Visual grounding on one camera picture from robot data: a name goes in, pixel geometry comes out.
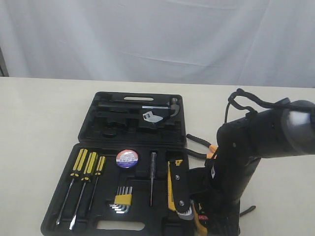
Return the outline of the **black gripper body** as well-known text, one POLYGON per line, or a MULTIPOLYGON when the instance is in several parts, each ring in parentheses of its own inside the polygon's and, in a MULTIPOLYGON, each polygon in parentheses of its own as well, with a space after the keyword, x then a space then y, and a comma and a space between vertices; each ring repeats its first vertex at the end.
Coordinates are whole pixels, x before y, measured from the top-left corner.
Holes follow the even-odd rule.
POLYGON ((223 165, 211 162, 203 168, 187 172, 189 193, 208 217, 208 236, 238 236, 240 234, 240 198, 260 159, 245 166, 236 162, 223 165))

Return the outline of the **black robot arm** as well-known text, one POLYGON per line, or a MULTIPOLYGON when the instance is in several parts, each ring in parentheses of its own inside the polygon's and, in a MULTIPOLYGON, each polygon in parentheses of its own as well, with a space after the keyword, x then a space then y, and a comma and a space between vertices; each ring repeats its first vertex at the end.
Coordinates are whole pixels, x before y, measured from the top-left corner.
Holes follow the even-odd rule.
POLYGON ((190 195, 207 218, 207 235, 237 236, 240 198, 261 159, 314 154, 315 105, 285 98, 272 109, 224 123, 217 143, 205 166, 189 171, 190 195))

